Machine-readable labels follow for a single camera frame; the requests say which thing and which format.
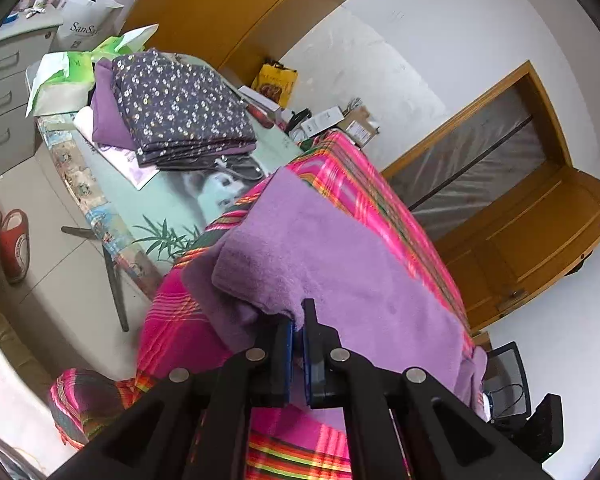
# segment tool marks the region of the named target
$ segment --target colorful striped blanket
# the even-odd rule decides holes
[[[421,281],[466,326],[458,289],[422,228],[384,178],[338,130],[331,130],[287,167],[335,206],[382,238],[406,272]],[[180,274],[192,258],[239,224],[268,179],[210,224],[196,246],[165,277],[146,316],[138,372],[111,381],[97,372],[72,369],[51,388],[49,405],[62,438],[82,447],[142,393],[175,367],[196,373],[220,366],[231,352],[211,328]],[[474,344],[466,333],[463,352]],[[246,478],[350,478],[346,435],[294,406],[253,410]]]

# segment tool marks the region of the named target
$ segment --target gray drawer cabinet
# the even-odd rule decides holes
[[[25,70],[48,51],[62,23],[53,7],[44,14],[0,28],[0,175],[34,154],[34,118],[25,118],[29,98]]]

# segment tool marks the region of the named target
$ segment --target metal bolt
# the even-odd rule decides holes
[[[249,348],[244,356],[247,361],[262,361],[266,357],[267,353],[262,348]]]
[[[422,368],[409,368],[406,375],[412,383],[423,383],[427,379],[427,374]]]
[[[174,368],[169,372],[169,380],[172,383],[183,383],[189,379],[189,371],[186,368]]]
[[[330,353],[331,359],[339,363],[343,363],[351,357],[349,350],[344,348],[334,348]]]

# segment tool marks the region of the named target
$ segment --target yellow bag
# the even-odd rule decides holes
[[[296,79],[298,72],[285,68],[278,62],[269,61],[260,69],[251,89],[286,108]]]

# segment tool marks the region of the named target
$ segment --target wooden door frame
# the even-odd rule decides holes
[[[502,81],[495,84],[471,104],[460,110],[456,115],[447,120],[442,126],[422,139],[408,152],[392,162],[382,170],[382,176],[389,180],[392,176],[413,162],[416,158],[426,152],[434,144],[451,133],[469,117],[490,104],[496,97],[507,91],[512,86],[518,90],[526,108],[534,117],[536,132],[546,153],[548,160],[560,166],[573,166],[571,155],[564,139],[562,127],[558,121],[554,106],[549,100],[544,85],[531,61],[525,61],[521,66],[507,75]]]

